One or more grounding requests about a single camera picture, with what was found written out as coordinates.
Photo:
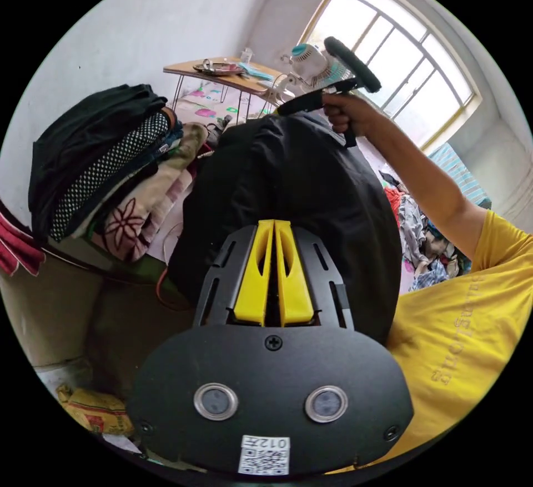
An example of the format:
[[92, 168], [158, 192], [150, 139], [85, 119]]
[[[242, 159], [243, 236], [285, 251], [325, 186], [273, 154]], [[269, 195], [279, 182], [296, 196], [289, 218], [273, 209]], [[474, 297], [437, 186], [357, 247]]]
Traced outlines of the person's right hand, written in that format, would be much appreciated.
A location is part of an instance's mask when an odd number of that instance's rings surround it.
[[353, 94], [323, 94], [324, 113], [332, 129], [367, 137], [382, 115], [367, 101]]

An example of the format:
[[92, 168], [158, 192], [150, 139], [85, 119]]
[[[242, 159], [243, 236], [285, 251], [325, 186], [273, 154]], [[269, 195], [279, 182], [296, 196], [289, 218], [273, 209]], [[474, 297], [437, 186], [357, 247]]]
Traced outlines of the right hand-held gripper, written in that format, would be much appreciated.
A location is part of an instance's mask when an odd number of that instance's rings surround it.
[[291, 71], [276, 88], [283, 117], [324, 108], [323, 94], [348, 94], [364, 89], [373, 94], [381, 83], [369, 67], [335, 37], [324, 39], [324, 49], [302, 43], [291, 50]]

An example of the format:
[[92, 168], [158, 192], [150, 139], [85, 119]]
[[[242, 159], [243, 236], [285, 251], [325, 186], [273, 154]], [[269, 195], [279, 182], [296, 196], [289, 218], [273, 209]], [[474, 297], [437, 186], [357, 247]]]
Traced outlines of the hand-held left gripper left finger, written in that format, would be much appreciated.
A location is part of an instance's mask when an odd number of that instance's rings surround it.
[[259, 221], [234, 306], [234, 316], [239, 322], [265, 325], [273, 233], [272, 219]]

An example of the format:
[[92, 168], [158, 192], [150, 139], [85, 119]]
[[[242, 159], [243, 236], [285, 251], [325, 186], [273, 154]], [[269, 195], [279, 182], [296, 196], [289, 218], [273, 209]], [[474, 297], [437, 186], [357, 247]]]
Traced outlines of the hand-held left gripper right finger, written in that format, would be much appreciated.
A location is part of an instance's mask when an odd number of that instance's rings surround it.
[[308, 324], [314, 308], [290, 222], [275, 221], [275, 246], [281, 325]]

